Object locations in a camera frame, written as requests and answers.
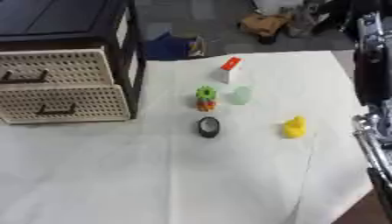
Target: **black tape roll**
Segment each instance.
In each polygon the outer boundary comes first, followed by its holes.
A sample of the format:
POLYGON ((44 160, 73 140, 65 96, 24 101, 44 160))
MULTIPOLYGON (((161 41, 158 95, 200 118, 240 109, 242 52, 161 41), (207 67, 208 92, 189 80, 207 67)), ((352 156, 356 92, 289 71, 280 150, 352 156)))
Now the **black tape roll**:
POLYGON ((213 138, 219 134, 221 125, 216 118, 206 116, 198 121, 198 129, 201 136, 213 138))

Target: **table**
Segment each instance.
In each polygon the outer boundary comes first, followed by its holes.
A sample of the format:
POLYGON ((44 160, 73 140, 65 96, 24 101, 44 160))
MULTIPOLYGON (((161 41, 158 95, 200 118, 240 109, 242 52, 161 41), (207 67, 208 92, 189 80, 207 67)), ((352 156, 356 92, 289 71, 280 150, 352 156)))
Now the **table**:
POLYGON ((331 223, 370 189, 351 135, 363 113, 329 52, 239 54, 238 81, 217 81, 233 55, 149 62, 138 119, 0 125, 0 223, 331 223), (194 108, 196 88, 219 92, 214 112, 194 108), (239 86, 244 106, 230 103, 239 86), (222 125, 197 136, 203 116, 222 125), (306 117, 308 132, 280 125, 306 117))

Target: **yellow rubber duck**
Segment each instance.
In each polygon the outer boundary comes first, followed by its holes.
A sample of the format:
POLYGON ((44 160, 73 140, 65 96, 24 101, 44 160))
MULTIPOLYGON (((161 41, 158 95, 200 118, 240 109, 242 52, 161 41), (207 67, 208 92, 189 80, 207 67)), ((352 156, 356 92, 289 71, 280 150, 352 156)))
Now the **yellow rubber duck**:
POLYGON ((306 133, 306 120, 298 115, 283 125, 283 133, 289 138, 301 137, 306 133))

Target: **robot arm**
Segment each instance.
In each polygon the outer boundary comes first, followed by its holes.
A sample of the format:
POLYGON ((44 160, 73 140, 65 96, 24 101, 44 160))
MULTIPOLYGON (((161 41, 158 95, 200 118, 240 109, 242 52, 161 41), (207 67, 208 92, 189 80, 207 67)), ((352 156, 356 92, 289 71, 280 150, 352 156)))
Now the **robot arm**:
POLYGON ((357 48, 354 55, 355 91, 368 113, 353 118, 354 136, 362 148, 367 173, 392 223, 392 82, 388 35, 378 10, 355 12, 357 48))

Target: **drawer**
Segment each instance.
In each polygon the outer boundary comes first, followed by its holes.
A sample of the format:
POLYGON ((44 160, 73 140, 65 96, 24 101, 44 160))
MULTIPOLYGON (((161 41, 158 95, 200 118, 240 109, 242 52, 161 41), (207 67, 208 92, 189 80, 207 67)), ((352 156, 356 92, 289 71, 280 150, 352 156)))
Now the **drawer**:
POLYGON ((103 49, 0 52, 0 85, 112 84, 103 49))
POLYGON ((130 119, 117 85, 0 89, 0 115, 7 123, 69 123, 130 119))

